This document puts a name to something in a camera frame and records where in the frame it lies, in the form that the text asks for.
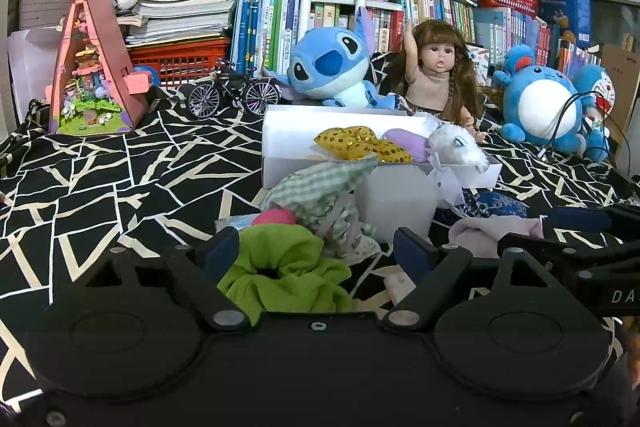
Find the person right hand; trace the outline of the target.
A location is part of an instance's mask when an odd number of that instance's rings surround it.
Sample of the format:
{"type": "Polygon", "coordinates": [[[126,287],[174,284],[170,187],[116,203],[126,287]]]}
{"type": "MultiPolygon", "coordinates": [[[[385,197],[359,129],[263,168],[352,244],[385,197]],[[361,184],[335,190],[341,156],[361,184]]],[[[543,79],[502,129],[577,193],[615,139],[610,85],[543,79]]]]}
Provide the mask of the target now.
{"type": "Polygon", "coordinates": [[[631,387],[636,389],[640,383],[640,325],[639,317],[623,317],[627,334],[628,367],[631,387]]]}

